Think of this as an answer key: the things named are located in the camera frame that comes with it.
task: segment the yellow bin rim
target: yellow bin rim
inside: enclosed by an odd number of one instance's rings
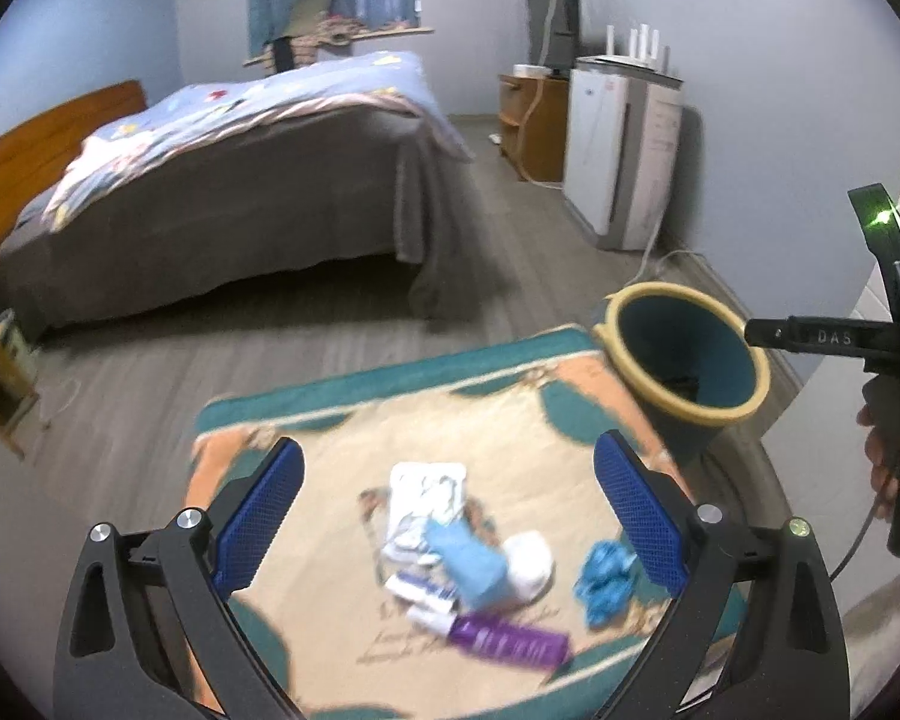
[[[665,298],[679,298],[694,303],[714,314],[715,317],[720,319],[740,337],[741,343],[744,343],[744,346],[748,348],[751,360],[754,361],[754,394],[746,403],[729,409],[716,406],[700,406],[696,403],[691,403],[655,381],[652,376],[643,370],[639,362],[634,360],[634,356],[626,348],[620,334],[620,312],[629,303],[633,303],[634,300],[649,298],[654,295],[664,296]],[[697,425],[725,427],[750,418],[763,404],[768,392],[770,392],[770,359],[767,357],[767,352],[763,349],[754,349],[746,343],[744,340],[744,320],[740,319],[730,308],[720,303],[719,300],[715,300],[710,295],[704,295],[702,292],[683,285],[664,282],[634,284],[632,287],[620,290],[615,295],[609,295],[607,299],[610,300],[610,304],[607,306],[607,317],[603,324],[598,324],[593,328],[594,332],[604,343],[604,346],[607,348],[607,354],[610,354],[610,360],[612,360],[620,375],[636,390],[637,394],[652,403],[656,408],[664,410],[665,413],[669,413],[669,415],[676,418]]]

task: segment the wooden headboard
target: wooden headboard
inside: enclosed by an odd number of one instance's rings
[[[124,81],[45,111],[0,136],[0,244],[24,206],[62,177],[83,139],[146,109],[139,81]]]

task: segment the screw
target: screw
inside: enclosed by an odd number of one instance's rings
[[[90,541],[106,541],[110,538],[110,533],[112,529],[106,522],[101,522],[100,525],[94,525],[93,529],[90,531]]]
[[[183,511],[176,516],[176,523],[183,528],[183,530],[189,531],[190,528],[196,528],[202,519],[203,514],[197,509],[183,509]]]
[[[711,525],[716,525],[724,518],[724,513],[712,503],[706,503],[697,509],[697,517],[703,522],[709,522]]]
[[[799,517],[794,517],[790,520],[790,532],[794,536],[799,536],[800,538],[807,538],[810,535],[810,525],[805,519],[800,519]]]

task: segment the laminate floor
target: laminate floor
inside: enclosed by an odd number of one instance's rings
[[[379,257],[251,279],[46,338],[39,409],[51,415],[79,386],[50,429],[40,431],[34,409],[17,431],[25,462],[48,493],[88,522],[107,519],[124,532],[159,527],[178,510],[194,417],[214,397],[504,343],[567,322],[591,324],[601,298],[634,276],[639,255],[588,245],[557,191],[516,179],[488,141],[490,119],[457,124],[477,155],[477,219],[504,284],[481,301],[477,316],[443,324],[415,319],[406,300],[412,272]],[[692,269],[679,259],[674,264],[668,277],[693,282]],[[770,423],[788,397],[768,404]],[[785,501],[758,438],[740,443],[743,463],[756,471],[741,477],[733,495],[755,502],[758,520],[778,519]],[[725,452],[729,464],[735,446],[731,441]],[[730,494],[712,475],[695,471],[692,483],[702,495]]]

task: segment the window sill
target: window sill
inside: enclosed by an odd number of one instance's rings
[[[409,29],[382,29],[376,32],[361,32],[353,35],[350,38],[350,42],[355,43],[358,40],[373,40],[374,38],[382,37],[401,37],[403,35],[432,35],[436,31],[430,26],[412,26]],[[262,65],[264,62],[266,62],[266,55],[254,56],[244,62],[244,67]]]

